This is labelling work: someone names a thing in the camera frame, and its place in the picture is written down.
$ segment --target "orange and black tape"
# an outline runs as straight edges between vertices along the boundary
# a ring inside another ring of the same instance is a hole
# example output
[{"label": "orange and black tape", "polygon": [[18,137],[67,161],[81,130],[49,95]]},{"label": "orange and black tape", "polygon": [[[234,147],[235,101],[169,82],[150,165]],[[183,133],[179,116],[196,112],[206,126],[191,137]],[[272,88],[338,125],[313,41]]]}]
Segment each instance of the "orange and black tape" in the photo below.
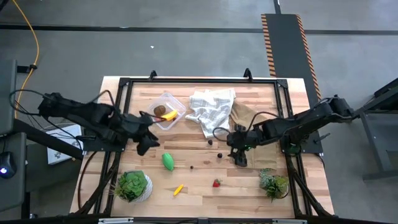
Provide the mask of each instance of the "orange and black tape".
[{"label": "orange and black tape", "polygon": [[266,42],[269,75],[271,77],[275,78],[276,72],[275,72],[275,65],[274,65],[274,56],[272,55],[271,40],[269,39],[268,24],[267,24],[267,18],[266,18],[265,14],[261,14],[261,23],[262,23],[262,31],[264,33],[264,40]]},{"label": "orange and black tape", "polygon": [[315,86],[315,91],[317,92],[318,100],[321,100],[321,91],[319,90],[317,76],[315,75],[315,71],[313,69],[313,63],[311,60],[310,50],[308,49],[307,38],[305,37],[305,34],[304,34],[303,24],[301,22],[300,16],[299,15],[296,15],[296,16],[297,16],[298,26],[300,27],[301,38],[303,39],[305,53],[307,54],[308,64],[309,64],[310,70],[311,70],[313,85]]}]

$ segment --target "banana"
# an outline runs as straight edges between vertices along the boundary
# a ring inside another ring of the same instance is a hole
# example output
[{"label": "banana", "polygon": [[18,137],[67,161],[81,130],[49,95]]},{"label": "banana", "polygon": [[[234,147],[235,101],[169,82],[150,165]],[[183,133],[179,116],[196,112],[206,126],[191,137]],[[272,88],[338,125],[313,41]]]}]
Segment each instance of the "banana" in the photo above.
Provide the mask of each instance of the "banana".
[{"label": "banana", "polygon": [[161,118],[165,118],[167,121],[173,120],[178,115],[177,110],[173,110],[168,114],[161,116]]}]

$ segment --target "small yellow carrot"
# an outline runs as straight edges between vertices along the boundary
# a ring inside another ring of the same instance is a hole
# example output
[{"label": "small yellow carrot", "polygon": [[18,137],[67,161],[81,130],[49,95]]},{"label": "small yellow carrot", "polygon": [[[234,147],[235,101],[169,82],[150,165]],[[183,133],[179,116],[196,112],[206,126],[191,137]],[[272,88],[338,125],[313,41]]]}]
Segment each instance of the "small yellow carrot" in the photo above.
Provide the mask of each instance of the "small yellow carrot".
[{"label": "small yellow carrot", "polygon": [[183,184],[180,185],[179,187],[177,187],[177,189],[175,189],[174,196],[176,196],[178,193],[180,193],[180,191],[182,190],[183,187],[184,187]]}]

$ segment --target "red strawberry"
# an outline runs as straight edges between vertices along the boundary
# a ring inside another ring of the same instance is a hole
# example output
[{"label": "red strawberry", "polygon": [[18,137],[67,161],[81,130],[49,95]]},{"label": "red strawberry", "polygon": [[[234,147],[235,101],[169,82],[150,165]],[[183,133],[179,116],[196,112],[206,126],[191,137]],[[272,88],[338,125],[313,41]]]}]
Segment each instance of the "red strawberry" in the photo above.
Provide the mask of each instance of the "red strawberry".
[{"label": "red strawberry", "polygon": [[219,187],[221,185],[221,180],[215,179],[213,182],[213,187]]}]

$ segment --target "yellow cable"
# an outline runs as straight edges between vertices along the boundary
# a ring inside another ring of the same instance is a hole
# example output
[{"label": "yellow cable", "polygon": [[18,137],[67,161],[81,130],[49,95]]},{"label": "yellow cable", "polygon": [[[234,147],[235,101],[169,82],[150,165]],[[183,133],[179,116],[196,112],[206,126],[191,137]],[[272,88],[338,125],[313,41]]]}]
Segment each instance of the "yellow cable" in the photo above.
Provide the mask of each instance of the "yellow cable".
[{"label": "yellow cable", "polygon": [[[32,26],[30,25],[30,22],[29,22],[29,20],[26,18],[26,16],[25,16],[24,12],[22,11],[22,9],[20,9],[20,7],[18,6],[18,3],[16,2],[16,0],[12,0],[12,1],[14,2],[15,6],[17,6],[19,12],[20,12],[20,13],[22,14],[22,16],[24,17],[24,19],[25,19],[27,25],[29,26],[30,30],[32,31],[33,37],[35,38],[36,47],[37,47],[37,53],[36,53],[35,62],[34,62],[33,64],[36,65],[37,59],[39,58],[39,53],[40,53],[39,41],[37,41],[37,37],[36,37],[35,31],[33,30]],[[33,71],[34,71],[34,69],[31,68],[31,69],[30,69],[30,72],[29,72],[29,74],[28,74],[28,76],[26,77],[24,83],[22,84],[21,90],[23,90],[23,89],[25,88],[25,85],[26,85],[27,81],[29,80],[30,76],[33,74]],[[17,102],[18,102],[18,103],[15,105],[15,107],[16,107],[17,109],[18,109],[19,101],[21,100],[21,96],[22,96],[22,92],[20,91],[20,92],[19,92],[19,95],[18,95],[18,99],[17,99]]]}]

